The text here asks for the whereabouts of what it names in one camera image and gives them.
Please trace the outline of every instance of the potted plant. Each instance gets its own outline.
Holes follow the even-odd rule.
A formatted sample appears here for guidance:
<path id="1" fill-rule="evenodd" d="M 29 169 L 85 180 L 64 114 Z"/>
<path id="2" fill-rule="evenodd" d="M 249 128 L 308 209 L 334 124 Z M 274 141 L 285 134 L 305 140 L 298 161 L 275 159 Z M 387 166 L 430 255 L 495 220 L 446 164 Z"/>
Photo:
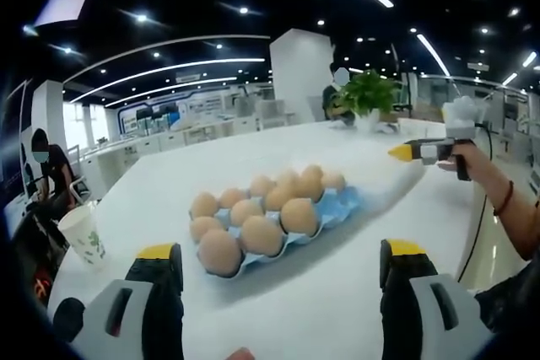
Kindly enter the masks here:
<path id="1" fill-rule="evenodd" d="M 350 82 L 337 92 L 337 102 L 359 116 L 357 121 L 363 122 L 368 131 L 373 131 L 380 113 L 392 111 L 396 90 L 392 80 L 381 78 L 375 70 L 365 71 L 353 75 Z"/>

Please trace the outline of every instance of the white table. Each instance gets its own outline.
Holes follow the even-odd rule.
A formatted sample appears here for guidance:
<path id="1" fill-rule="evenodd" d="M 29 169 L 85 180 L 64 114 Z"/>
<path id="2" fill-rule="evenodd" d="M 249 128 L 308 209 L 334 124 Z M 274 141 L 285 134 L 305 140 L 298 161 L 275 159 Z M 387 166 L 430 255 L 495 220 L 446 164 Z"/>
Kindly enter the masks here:
<path id="1" fill-rule="evenodd" d="M 381 240 L 413 240 L 439 272 L 455 277 L 478 224 L 471 183 L 430 167 L 386 214 L 368 222 L 352 218 L 235 281 L 208 276 L 189 237 L 187 211 L 200 191 L 219 194 L 248 185 L 256 174 L 275 175 L 309 163 L 340 169 L 353 185 L 384 188 L 404 165 L 387 155 L 388 148 L 410 139 L 411 132 L 444 134 L 441 124 L 423 121 L 404 125 L 408 134 L 400 136 L 367 136 L 331 128 L 335 125 L 276 128 L 143 157 L 95 212 L 110 254 L 108 267 L 91 273 L 69 250 L 52 289 L 49 315 L 64 298 L 87 304 L 112 279 L 123 278 L 143 247 L 176 241 L 184 262 L 187 359 L 221 359 L 242 346 L 257 359 L 381 358 Z"/>

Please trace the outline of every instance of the cable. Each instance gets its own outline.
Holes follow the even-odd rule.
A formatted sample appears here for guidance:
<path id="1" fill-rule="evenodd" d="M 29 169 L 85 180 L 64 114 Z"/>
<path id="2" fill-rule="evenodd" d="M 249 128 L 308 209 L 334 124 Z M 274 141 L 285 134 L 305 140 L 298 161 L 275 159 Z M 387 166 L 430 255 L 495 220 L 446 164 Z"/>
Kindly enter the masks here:
<path id="1" fill-rule="evenodd" d="M 493 160 L 493 143 L 491 143 L 491 134 L 489 133 L 489 129 L 484 124 L 474 124 L 476 128 L 483 128 L 486 133 L 488 134 L 488 140 L 489 140 L 489 160 Z M 473 257 L 474 248 L 476 247 L 476 243 L 478 242 L 478 236 L 480 235 L 480 227 L 482 227 L 482 218 L 483 213 L 486 210 L 486 203 L 488 202 L 488 195 L 484 195 L 483 197 L 483 204 L 482 204 L 482 211 L 480 212 L 480 219 L 478 220 L 478 227 L 476 230 L 476 235 L 474 235 L 474 241 L 472 242 L 472 248 L 471 252 L 469 253 L 469 256 L 467 258 L 467 261 L 465 261 L 465 266 L 463 267 L 462 273 L 457 278 L 457 282 L 461 282 L 463 275 L 465 274 L 465 270 L 467 269 L 469 262 L 471 261 L 471 258 Z"/>

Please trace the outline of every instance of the hand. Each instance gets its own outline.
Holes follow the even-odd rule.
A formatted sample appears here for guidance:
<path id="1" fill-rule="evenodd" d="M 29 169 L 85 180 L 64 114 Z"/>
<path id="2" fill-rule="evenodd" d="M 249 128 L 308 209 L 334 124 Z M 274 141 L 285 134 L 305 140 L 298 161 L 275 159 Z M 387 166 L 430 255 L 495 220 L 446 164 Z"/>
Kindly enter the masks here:
<path id="1" fill-rule="evenodd" d="M 465 158 L 469 177 L 480 185 L 484 185 L 499 173 L 489 157 L 472 143 L 454 145 L 452 155 L 462 155 Z M 453 156 L 450 156 L 448 162 L 439 162 L 437 166 L 443 170 L 456 171 L 456 162 Z"/>
<path id="2" fill-rule="evenodd" d="M 255 360 L 249 349 L 241 347 L 236 352 L 228 356 L 225 360 Z"/>

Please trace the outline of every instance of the green plant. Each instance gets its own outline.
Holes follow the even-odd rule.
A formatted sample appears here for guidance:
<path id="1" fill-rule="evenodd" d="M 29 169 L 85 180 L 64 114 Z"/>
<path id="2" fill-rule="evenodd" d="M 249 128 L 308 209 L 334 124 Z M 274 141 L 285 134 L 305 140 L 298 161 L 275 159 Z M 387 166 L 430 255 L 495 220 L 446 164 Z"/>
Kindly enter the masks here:
<path id="1" fill-rule="evenodd" d="M 359 116 L 368 115 L 373 109 L 382 113 L 392 111 L 396 84 L 379 76 L 375 70 L 354 75 L 349 83 L 337 92 L 337 102 Z"/>

